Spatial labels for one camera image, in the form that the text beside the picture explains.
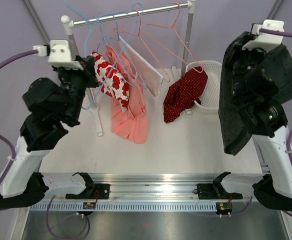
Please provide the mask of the dark grey dotted skirt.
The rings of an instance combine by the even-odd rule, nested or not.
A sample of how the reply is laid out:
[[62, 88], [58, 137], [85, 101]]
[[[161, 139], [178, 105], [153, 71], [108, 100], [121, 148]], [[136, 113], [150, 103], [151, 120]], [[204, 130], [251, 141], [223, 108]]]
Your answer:
[[223, 57], [218, 112], [224, 152], [233, 156], [252, 135], [274, 137], [276, 130], [287, 126], [282, 105], [292, 100], [292, 57], [287, 46], [269, 51], [250, 72], [233, 75], [236, 39]]

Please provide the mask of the salmon pink pleated skirt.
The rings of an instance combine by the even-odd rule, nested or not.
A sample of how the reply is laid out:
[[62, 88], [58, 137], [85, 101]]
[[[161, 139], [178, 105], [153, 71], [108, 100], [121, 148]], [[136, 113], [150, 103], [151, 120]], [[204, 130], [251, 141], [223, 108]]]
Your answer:
[[119, 101], [111, 99], [111, 131], [123, 139], [136, 144], [143, 144], [148, 137], [147, 110], [144, 100], [144, 92], [141, 84], [135, 79], [136, 71], [132, 63], [126, 58], [126, 54], [107, 47], [106, 56], [129, 82], [129, 101], [127, 110], [121, 110]]

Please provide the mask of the pink wire hanger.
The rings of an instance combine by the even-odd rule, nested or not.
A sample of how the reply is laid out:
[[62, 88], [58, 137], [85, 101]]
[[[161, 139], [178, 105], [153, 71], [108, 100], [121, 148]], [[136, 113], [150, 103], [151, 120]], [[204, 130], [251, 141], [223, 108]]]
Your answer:
[[127, 17], [133, 17], [132, 14], [136, 14], [136, 16], [138, 17], [138, 20], [136, 21], [135, 26], [133, 27], [133, 29], [130, 32], [120, 30], [120, 32], [122, 34], [128, 34], [126, 44], [128, 44], [131, 36], [135, 36], [135, 37], [139, 38], [142, 41], [142, 43], [144, 44], [144, 46], [146, 47], [146, 49], [148, 50], [148, 52], [151, 54], [152, 58], [156, 61], [158, 67], [163, 71], [164, 74], [163, 74], [163, 79], [161, 81], [165, 80], [166, 82], [169, 82], [170, 78], [168, 76], [168, 73], [164, 70], [161, 62], [156, 58], [156, 55], [152, 52], [152, 50], [148, 47], [148, 45], [146, 44], [146, 42], [143, 39], [142, 28], [141, 28], [141, 25], [142, 25], [142, 16], [141, 15], [142, 15], [142, 13], [139, 10], [134, 9], [132, 12], [125, 13], [125, 14], [127, 15]]
[[[172, 56], [177, 58], [181, 62], [181, 71], [180, 76], [183, 77], [186, 73], [186, 67], [188, 65], [188, 57], [190, 57], [192, 60], [198, 63], [198, 60], [195, 59], [193, 56], [191, 50], [190, 50], [190, 38], [191, 38], [191, 31], [192, 31], [192, 25], [193, 25], [193, 18], [194, 18], [194, 11], [196, 6], [196, 0], [188, 0], [187, 6], [182, 6], [181, 3], [175, 2], [173, 3], [173, 7], [175, 10], [177, 10], [177, 15], [174, 18], [174, 21], [171, 25], [162, 25], [162, 24], [156, 24], [152, 22], [144, 22], [143, 20], [139, 21], [139, 29], [138, 29], [138, 36], [146, 35], [148, 38], [153, 40], [155, 43], [157, 43], [159, 46], [161, 46], [164, 50], [169, 52]], [[179, 21], [181, 11], [182, 9], [188, 10], [187, 15], [187, 23], [186, 23], [186, 33], [185, 37], [182, 38], [180, 34], [178, 33], [178, 30], [176, 28], [176, 25]], [[160, 41], [157, 37], [152, 36], [147, 29], [148, 27], [151, 28], [157, 28], [160, 30], [167, 30], [171, 31], [174, 34], [174, 37], [177, 39], [179, 45], [183, 48], [182, 55], [177, 55], [173, 50], [171, 50], [166, 44], [164, 44], [162, 41]]]

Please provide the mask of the dark red polka dot skirt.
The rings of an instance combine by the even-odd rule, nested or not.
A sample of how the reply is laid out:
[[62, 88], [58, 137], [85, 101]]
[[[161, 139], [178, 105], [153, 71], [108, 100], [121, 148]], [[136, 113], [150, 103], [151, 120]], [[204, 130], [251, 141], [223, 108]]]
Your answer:
[[190, 109], [195, 102], [201, 102], [208, 75], [202, 67], [190, 69], [185, 75], [172, 84], [163, 101], [163, 118], [165, 123], [177, 119], [181, 112]]

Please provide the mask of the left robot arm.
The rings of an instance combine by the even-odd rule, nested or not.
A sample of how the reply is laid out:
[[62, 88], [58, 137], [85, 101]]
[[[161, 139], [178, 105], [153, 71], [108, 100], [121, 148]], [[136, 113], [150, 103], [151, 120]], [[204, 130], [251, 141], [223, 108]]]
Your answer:
[[29, 207], [53, 195], [88, 199], [94, 193], [89, 174], [53, 176], [36, 171], [43, 158], [64, 137], [68, 127], [79, 125], [87, 88], [98, 86], [94, 57], [75, 59], [79, 69], [54, 67], [60, 84], [42, 77], [23, 95], [30, 115], [20, 128], [17, 144], [0, 173], [0, 210]]

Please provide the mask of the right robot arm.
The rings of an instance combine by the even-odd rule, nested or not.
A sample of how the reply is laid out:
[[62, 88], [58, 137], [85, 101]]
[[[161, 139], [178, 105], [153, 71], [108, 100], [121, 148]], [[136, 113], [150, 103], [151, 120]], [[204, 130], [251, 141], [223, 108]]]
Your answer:
[[268, 173], [245, 176], [224, 172], [213, 180], [213, 194], [255, 197], [272, 210], [292, 212], [292, 147], [283, 104], [292, 100], [292, 57], [287, 47], [254, 43], [243, 32], [227, 47], [222, 63], [219, 120], [224, 152], [237, 155], [254, 140]]

